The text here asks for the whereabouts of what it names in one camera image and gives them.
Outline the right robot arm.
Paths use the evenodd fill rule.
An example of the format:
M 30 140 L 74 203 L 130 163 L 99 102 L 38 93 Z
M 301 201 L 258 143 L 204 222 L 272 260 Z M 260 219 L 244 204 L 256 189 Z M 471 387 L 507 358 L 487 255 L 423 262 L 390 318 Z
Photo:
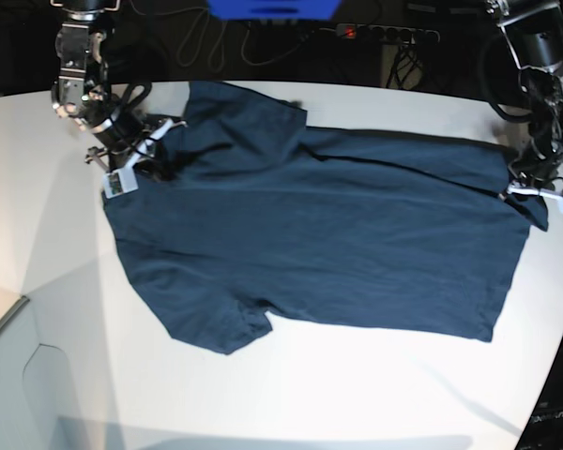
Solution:
M 52 1 L 51 5 L 64 13 L 55 40 L 60 69 L 51 91 L 52 107 L 99 141 L 87 150 L 85 162 L 99 165 L 108 179 L 125 168 L 158 181 L 173 179 L 175 162 L 162 139 L 184 122 L 141 111 L 152 91 L 151 82 L 130 83 L 121 95 L 112 90 L 103 47 L 114 34 L 107 15 L 117 12 L 120 3 Z

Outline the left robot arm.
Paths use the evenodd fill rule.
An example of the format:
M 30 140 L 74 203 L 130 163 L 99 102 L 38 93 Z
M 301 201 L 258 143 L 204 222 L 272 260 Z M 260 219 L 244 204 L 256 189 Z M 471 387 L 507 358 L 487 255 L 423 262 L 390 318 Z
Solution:
M 505 121 L 526 124 L 529 141 L 509 164 L 508 195 L 542 197 L 563 211 L 563 10 L 558 1 L 486 1 L 497 33 L 479 55 L 480 87 Z M 528 113 L 504 110 L 487 78 L 491 47 L 505 44 L 517 68 Z

